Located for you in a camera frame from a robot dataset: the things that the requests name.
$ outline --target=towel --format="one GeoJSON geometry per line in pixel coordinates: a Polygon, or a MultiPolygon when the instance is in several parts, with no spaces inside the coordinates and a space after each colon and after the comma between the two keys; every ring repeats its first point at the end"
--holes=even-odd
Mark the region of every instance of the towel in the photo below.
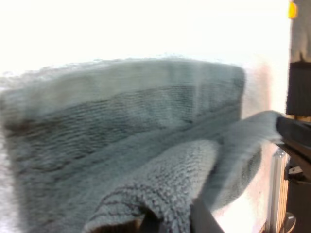
{"type": "Polygon", "coordinates": [[[295,0],[298,16],[293,20],[291,62],[311,62],[311,0],[295,0]]]}
{"type": "Polygon", "coordinates": [[[241,120],[245,81],[236,66],[150,59],[4,92],[18,228],[108,232],[152,211],[167,232],[189,232],[192,201],[232,202],[261,145],[280,139],[276,112],[241,120]]]}

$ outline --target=gray towel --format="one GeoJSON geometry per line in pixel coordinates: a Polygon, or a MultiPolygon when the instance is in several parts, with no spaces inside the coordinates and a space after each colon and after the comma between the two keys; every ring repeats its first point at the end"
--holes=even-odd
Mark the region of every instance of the gray towel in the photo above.
{"type": "Polygon", "coordinates": [[[190,205],[237,198],[279,140],[275,112],[245,120],[239,67],[123,62],[5,92],[1,121],[25,233],[95,233],[152,211],[190,232],[190,205]]]}
{"type": "Polygon", "coordinates": [[[291,62],[311,62],[311,0],[295,0],[298,16],[293,20],[291,62]]]}

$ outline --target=yellow object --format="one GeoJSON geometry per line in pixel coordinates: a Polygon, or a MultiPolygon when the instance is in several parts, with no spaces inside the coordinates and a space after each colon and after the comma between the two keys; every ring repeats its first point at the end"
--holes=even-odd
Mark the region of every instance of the yellow object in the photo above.
{"type": "Polygon", "coordinates": [[[290,5],[288,8],[288,18],[294,19],[297,17],[298,14],[298,7],[295,3],[290,1],[290,5]]]}

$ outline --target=folded towel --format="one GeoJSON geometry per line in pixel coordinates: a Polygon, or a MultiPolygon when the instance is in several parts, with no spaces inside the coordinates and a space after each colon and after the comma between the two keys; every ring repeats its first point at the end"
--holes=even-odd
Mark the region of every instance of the folded towel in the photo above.
{"type": "Polygon", "coordinates": [[[298,16],[293,20],[291,62],[311,62],[311,0],[295,0],[298,16]]]}
{"type": "Polygon", "coordinates": [[[237,198],[278,140],[276,118],[241,119],[239,67],[121,62],[10,90],[1,121],[26,233],[107,232],[152,211],[189,232],[190,205],[237,198]]]}

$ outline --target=gray cloth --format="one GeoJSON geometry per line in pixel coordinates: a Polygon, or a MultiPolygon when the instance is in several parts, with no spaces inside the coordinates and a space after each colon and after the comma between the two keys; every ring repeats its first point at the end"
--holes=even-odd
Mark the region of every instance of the gray cloth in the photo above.
{"type": "Polygon", "coordinates": [[[152,211],[190,231],[198,195],[237,198],[278,140],[265,112],[240,120],[239,67],[124,62],[5,92],[2,127],[26,233],[92,233],[152,211]]]}
{"type": "Polygon", "coordinates": [[[311,0],[295,0],[297,18],[293,19],[291,62],[311,62],[311,0]]]}

